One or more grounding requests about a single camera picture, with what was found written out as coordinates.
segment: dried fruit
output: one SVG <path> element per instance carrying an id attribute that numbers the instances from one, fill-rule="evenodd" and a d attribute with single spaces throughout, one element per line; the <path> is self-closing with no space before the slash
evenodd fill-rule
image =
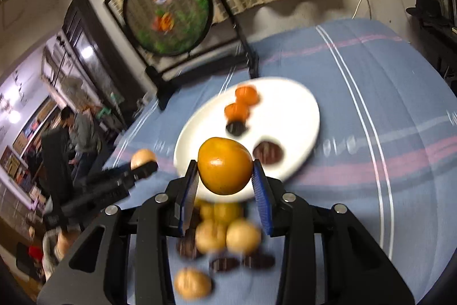
<path id="1" fill-rule="evenodd" d="M 246 126 L 244 125 L 244 122 L 240 121 L 229 122 L 225 129 L 228 133 L 235 137 L 239 137 L 244 132 L 246 132 Z"/>
<path id="2" fill-rule="evenodd" d="M 282 148 L 271 141 L 262 141 L 257 145 L 252 155 L 254 158 L 259 159 L 262 164 L 275 164 L 282 161 L 284 152 Z"/>
<path id="3" fill-rule="evenodd" d="M 275 256 L 256 252 L 243 258 L 243 266 L 253 270 L 270 269 L 275 266 Z"/>
<path id="4" fill-rule="evenodd" d="M 181 257 L 186 257 L 191 260 L 202 255 L 195 245 L 195 230 L 188 229 L 186 235 L 183 238 L 178 239 L 176 250 Z"/>
<path id="5" fill-rule="evenodd" d="M 235 257 L 219 257 L 209 263 L 212 272 L 229 272 L 239 267 L 239 260 Z"/>

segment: person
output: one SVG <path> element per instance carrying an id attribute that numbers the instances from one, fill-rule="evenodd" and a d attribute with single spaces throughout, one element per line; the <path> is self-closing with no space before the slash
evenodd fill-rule
<path id="1" fill-rule="evenodd" d="M 66 106 L 60 113 L 60 119 L 64 127 L 68 127 L 70 141 L 77 151 L 77 156 L 70 161 L 70 164 L 75 165 L 76 171 L 72 174 L 74 176 L 73 182 L 75 182 L 88 175 L 97 159 L 101 140 L 89 115 L 85 113 L 75 114 L 69 106 Z"/>
<path id="2" fill-rule="evenodd" d="M 67 254 L 70 247 L 81 234 L 81 230 L 72 227 L 64 232 L 56 228 L 46 232 L 43 238 L 42 264 L 46 280 L 54 273 L 57 265 Z"/>

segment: hat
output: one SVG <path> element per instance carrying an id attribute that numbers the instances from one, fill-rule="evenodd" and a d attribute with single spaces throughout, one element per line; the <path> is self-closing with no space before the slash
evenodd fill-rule
<path id="1" fill-rule="evenodd" d="M 406 12 L 428 23 L 435 23 L 440 26 L 450 24 L 450 21 L 443 17 L 438 0 L 416 0 L 416 7 L 406 9 Z"/>

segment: bed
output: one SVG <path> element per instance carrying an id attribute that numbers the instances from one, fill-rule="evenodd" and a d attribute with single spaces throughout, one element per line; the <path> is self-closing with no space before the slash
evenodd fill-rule
<path id="1" fill-rule="evenodd" d="M 317 206 L 346 204 L 418 302 L 457 246 L 456 97 L 419 52 L 375 21 L 333 21 L 274 35 L 253 47 L 260 56 L 260 76 L 304 84 L 321 113 L 314 152 L 286 189 Z M 121 208 L 142 204 L 177 177 L 174 146 L 187 120 L 214 95 L 247 79 L 247 70 L 231 69 L 181 89 L 163 112 L 155 100 L 145 108 L 106 167 L 129 162 L 136 150 L 147 147 L 157 154 L 159 171 L 140 181 Z M 252 203 L 250 209 L 255 214 Z M 173 239 L 169 245 L 174 274 L 182 262 Z M 283 240 L 268 239 L 266 245 L 280 260 Z M 132 258 L 129 272 L 133 266 Z M 207 269 L 207 261 L 196 266 Z M 211 301 L 202 303 L 273 305 L 279 272 L 276 265 L 261 276 L 227 274 Z M 133 282 L 131 277 L 130 304 Z M 179 297 L 176 301 L 183 303 Z"/>

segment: gray shirt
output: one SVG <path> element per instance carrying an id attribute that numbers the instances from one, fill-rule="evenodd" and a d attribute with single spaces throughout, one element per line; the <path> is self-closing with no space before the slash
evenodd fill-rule
<path id="1" fill-rule="evenodd" d="M 95 131 L 94 122 L 87 114 L 78 113 L 75 116 L 75 123 L 69 131 L 70 140 L 80 153 L 98 152 L 100 138 Z"/>

